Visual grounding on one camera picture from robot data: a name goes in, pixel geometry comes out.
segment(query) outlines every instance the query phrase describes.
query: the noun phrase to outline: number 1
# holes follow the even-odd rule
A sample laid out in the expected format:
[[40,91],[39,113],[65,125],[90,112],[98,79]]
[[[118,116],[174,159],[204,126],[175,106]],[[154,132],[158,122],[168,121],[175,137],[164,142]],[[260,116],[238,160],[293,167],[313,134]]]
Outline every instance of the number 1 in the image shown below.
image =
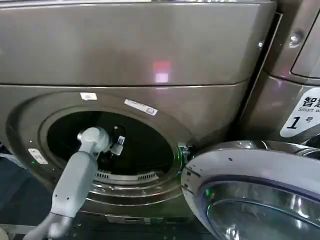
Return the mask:
[[298,121],[299,121],[299,119],[300,119],[300,116],[296,116],[296,117],[294,117],[293,119],[294,119],[294,122],[293,122],[292,126],[287,126],[287,127],[286,127],[287,129],[297,129],[297,128],[295,127],[295,125],[297,125],[297,123],[298,123]]

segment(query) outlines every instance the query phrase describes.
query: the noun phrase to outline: washing machine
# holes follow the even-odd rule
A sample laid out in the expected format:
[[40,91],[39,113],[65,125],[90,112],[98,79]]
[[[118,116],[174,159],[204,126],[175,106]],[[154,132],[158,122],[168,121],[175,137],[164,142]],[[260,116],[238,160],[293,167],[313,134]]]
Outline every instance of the washing machine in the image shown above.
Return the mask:
[[237,138],[319,147],[319,1],[278,1],[282,18]]
[[269,31],[271,0],[2,1],[0,140],[53,189],[78,133],[101,154],[81,211],[114,223],[181,223],[181,172],[224,141]]

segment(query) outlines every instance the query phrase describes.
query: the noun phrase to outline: white label sticker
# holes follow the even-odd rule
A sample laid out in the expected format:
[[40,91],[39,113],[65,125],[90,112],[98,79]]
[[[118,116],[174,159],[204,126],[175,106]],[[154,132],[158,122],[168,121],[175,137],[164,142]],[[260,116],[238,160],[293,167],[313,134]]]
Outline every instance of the white label sticker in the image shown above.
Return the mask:
[[120,145],[123,145],[124,142],[125,142],[125,139],[126,138],[124,136],[119,136],[117,143],[120,144]]
[[48,161],[41,155],[40,151],[36,148],[29,148],[29,153],[32,155],[32,157],[39,163],[43,165],[47,165]]
[[98,100],[97,94],[94,92],[80,92],[80,96],[83,100]]
[[144,105],[142,103],[139,103],[139,102],[136,102],[136,101],[132,101],[132,100],[129,100],[129,99],[126,99],[124,101],[124,104],[130,106],[130,107],[133,107],[135,109],[138,109],[142,112],[145,112],[147,114],[150,114],[152,116],[156,115],[158,110],[155,109],[155,108],[152,108],[150,106],[147,106],[147,105]]
[[291,138],[320,124],[320,87],[306,91],[283,125],[280,136]]

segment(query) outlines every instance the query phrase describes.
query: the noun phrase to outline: gray robotic arm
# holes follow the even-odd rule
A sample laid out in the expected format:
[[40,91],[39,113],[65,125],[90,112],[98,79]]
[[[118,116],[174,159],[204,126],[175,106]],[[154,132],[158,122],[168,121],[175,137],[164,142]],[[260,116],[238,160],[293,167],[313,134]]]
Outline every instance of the gray robotic arm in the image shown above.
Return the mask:
[[57,239],[66,234],[74,217],[85,203],[98,169],[97,158],[112,145],[108,133],[90,127],[79,137],[81,147],[69,159],[52,194],[48,216],[23,240]]

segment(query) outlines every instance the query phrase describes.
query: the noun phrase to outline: silver door rim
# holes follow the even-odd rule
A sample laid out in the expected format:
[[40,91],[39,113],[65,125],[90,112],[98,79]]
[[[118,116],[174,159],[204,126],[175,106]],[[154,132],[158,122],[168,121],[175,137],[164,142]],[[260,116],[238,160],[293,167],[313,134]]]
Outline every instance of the silver door rim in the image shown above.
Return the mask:
[[319,171],[320,161],[308,157],[260,149],[219,149],[190,161],[182,172],[181,186],[191,210],[219,238],[203,206],[207,187],[222,181],[258,183],[320,200]]

